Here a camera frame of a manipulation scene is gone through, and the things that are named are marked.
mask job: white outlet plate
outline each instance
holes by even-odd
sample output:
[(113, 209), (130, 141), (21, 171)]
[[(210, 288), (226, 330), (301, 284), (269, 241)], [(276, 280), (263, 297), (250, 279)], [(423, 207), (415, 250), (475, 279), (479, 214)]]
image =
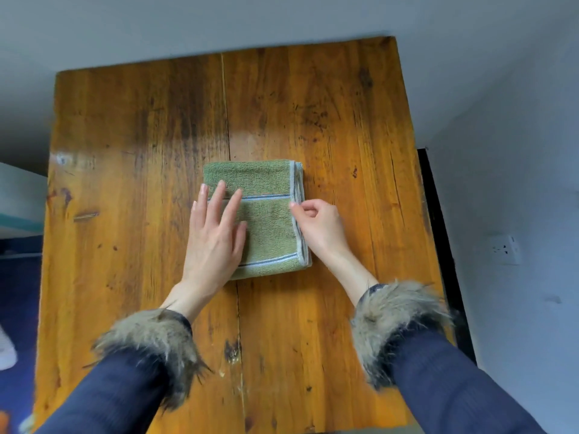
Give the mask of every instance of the white outlet plate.
[(487, 238), (491, 261), (497, 265), (520, 265), (520, 250), (511, 234), (496, 234)]

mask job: table top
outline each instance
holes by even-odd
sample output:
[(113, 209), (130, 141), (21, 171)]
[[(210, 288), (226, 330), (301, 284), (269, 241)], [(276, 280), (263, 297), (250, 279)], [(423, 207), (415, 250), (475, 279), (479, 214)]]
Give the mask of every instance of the table top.
[[(442, 293), (393, 38), (253, 49), (59, 73), (46, 203), (35, 414), (86, 375), (114, 321), (179, 281), (189, 210), (210, 161), (292, 159), (307, 198), (336, 204), (384, 282)], [(352, 347), (353, 307), (315, 258), (229, 282), (193, 324), (215, 374), (150, 432), (327, 432), (397, 426)]]

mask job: gray fur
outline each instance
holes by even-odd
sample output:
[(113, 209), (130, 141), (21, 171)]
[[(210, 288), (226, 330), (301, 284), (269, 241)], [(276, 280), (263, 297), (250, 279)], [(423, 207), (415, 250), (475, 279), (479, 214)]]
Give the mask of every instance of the gray fur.
[(381, 349), (411, 321), (429, 316), (442, 326), (451, 324), (445, 304), (428, 286), (415, 281), (395, 281), (366, 292), (351, 320), (354, 348), (366, 374), (376, 389), (392, 384), (380, 359)]
[(208, 368), (176, 312), (167, 309), (141, 311), (117, 321), (97, 339), (93, 351), (99, 359), (124, 348), (146, 349), (159, 355), (169, 373), (169, 391), (161, 403), (167, 410), (179, 408), (189, 396), (195, 375)]

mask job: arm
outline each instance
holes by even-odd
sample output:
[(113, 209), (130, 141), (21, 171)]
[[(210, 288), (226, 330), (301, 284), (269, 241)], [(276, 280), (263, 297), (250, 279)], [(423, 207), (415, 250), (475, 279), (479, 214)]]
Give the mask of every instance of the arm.
[(368, 382), (397, 385), (426, 434), (544, 433), (486, 373), (444, 337), (445, 306), (426, 286), (379, 284), (351, 253), (336, 207), (293, 204), (312, 251), (340, 281), (356, 307), (354, 346)]
[(236, 191), (221, 213), (225, 183), (207, 203), (202, 185), (193, 203), (183, 278), (159, 309), (115, 323), (93, 346), (98, 362), (39, 434), (145, 433), (159, 407), (179, 408), (195, 376), (207, 368), (191, 322), (231, 277), (242, 258), (246, 224), (235, 225)]

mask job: folded towel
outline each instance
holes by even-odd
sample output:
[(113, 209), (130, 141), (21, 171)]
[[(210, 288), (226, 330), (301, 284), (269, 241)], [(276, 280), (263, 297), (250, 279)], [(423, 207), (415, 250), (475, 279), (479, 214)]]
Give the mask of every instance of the folded towel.
[(236, 189), (243, 189), (237, 221), (247, 221), (248, 236), (232, 280), (296, 271), (312, 264), (289, 209), (290, 201), (300, 204), (304, 200), (302, 163), (215, 162), (205, 165), (203, 177), (210, 195), (220, 180), (227, 184), (227, 200)]

